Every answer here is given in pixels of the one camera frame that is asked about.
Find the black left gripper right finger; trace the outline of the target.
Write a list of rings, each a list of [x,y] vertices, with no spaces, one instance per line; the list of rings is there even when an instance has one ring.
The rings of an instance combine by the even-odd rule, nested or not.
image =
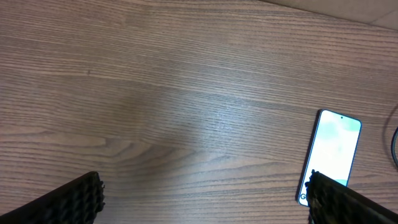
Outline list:
[[[319,171],[305,183],[311,224],[397,224],[397,214]]]

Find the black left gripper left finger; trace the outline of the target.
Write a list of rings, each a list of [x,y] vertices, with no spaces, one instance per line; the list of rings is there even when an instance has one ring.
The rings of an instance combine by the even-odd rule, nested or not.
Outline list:
[[[104,182],[91,171],[1,215],[1,224],[92,224],[104,205]]]

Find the Samsung Galaxy smartphone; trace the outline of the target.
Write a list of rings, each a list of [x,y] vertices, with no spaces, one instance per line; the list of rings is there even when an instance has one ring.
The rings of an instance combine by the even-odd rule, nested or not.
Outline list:
[[[297,189],[299,205],[308,205],[305,183],[312,171],[348,185],[361,128],[362,123],[356,118],[326,109],[318,111]]]

